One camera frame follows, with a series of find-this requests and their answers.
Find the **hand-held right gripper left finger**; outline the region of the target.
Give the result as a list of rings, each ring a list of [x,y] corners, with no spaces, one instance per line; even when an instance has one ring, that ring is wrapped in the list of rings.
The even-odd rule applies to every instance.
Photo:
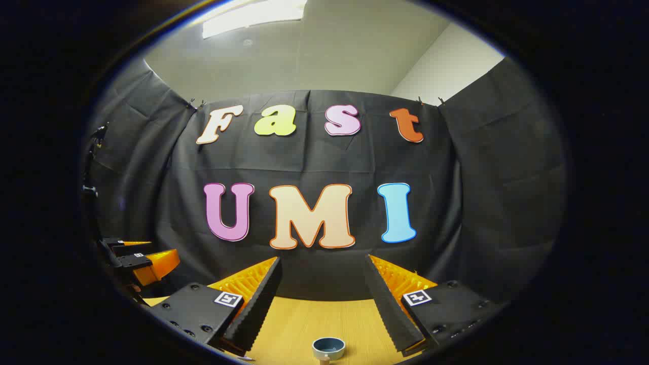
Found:
[[[191,340],[245,355],[261,331],[282,279],[273,257],[211,285],[192,282],[148,308]]]

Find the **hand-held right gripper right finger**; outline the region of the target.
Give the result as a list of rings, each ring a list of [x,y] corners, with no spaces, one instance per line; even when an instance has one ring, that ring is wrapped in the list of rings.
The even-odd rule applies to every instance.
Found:
[[[383,326],[403,356],[454,346],[505,307],[459,280],[435,283],[370,254],[364,275]]]

